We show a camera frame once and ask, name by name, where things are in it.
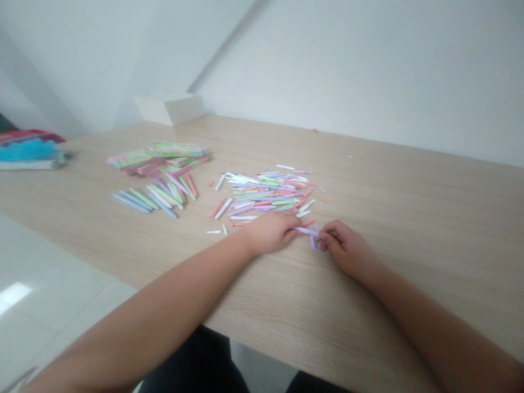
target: finger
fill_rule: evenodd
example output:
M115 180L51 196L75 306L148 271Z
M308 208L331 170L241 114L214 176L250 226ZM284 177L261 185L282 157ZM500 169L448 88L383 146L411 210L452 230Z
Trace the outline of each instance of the finger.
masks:
M296 229L288 229L288 231L284 234L284 243L289 243L289 241L300 234Z
M350 231L349 227L340 220L330 221L322 228L322 231L330 230L334 230L339 234L348 233Z
M326 246L329 249L331 255L333 255L333 258L336 260L342 260L346 256L345 251L337 239L328 233L321 234L321 237L323 240L325 240Z
M286 216L285 223L289 228L302 226L302 222L296 215Z

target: white floor tile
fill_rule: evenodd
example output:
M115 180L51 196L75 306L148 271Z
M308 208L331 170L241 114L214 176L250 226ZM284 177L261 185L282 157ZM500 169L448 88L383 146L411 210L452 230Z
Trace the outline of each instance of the white floor tile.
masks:
M80 337L86 330L135 293L136 290L130 286L117 280L111 281L111 283L76 316L62 333L69 337Z
M0 215L0 291L20 282L33 291L15 308L56 332L63 330L111 277Z
M231 340L231 358L251 393L284 393L298 372L234 340Z
M32 374L30 379L34 379L44 368L46 368L49 363L51 363L58 355L60 355L64 350L75 341L72 337L60 334L56 336L53 341L44 348L42 352L30 363L27 364L26 368L30 369L33 366L36 366L37 369Z
M10 309L0 317L0 390L21 375L27 365L56 337L34 319Z

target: purple paper strip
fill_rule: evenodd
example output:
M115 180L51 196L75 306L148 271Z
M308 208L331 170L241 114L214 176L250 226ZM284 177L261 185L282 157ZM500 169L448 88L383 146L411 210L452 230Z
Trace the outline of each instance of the purple paper strip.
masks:
M317 249L317 244L315 243L315 238L313 235L309 235L309 244L311 244L311 249L315 251Z
M273 191L262 191L260 193L254 193L254 194L242 194L242 195L236 196L235 199L259 197L260 195L269 195L269 194L272 194L272 193L273 193Z
M155 177L154 180L167 195L171 195L171 191L169 191L168 186L165 185L162 179Z
M254 206L251 205L251 206L244 207L243 209L233 210L231 213L228 213L228 216L236 216L236 215L239 215L240 213L244 213L249 210L252 210L253 208Z
M302 227L293 227L293 229L296 229L299 232L302 232L305 235L313 235L314 237L318 237L319 233L316 231L312 231L311 229L302 228Z
M164 172L164 173L165 173L165 175L166 175L168 178L171 179L171 181L172 181L174 184L176 184L176 186L178 187L178 189L179 189L180 191L182 191L184 194L189 195L189 191L186 190L186 188L184 187L184 185L183 185L181 182L179 182L178 179L177 179L175 176L173 176L171 173L168 173L168 172Z
M240 205L244 205L244 204L246 204L246 203L249 203L249 202L253 202L253 203L255 203L255 201L240 201L240 202L237 202L237 203L234 203L234 204L229 205L229 207L237 207L237 206L240 206Z

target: person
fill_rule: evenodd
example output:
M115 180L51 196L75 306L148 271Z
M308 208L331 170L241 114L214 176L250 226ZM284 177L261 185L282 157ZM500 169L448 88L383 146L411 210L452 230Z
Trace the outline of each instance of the person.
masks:
M89 329L23 390L142 393L248 392L226 337L200 324L255 257L280 250L301 225L265 214L173 267ZM523 365L386 267L340 221L320 232L342 271L366 287L399 324L449 392L524 392ZM344 392L299 372L288 392Z

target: right hand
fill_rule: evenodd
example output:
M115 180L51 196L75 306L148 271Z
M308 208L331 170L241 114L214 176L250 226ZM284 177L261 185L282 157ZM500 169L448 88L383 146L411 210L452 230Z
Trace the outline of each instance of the right hand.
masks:
M372 279L382 265L364 237L339 220L327 223L319 238L320 249L328 249L340 268L359 281Z

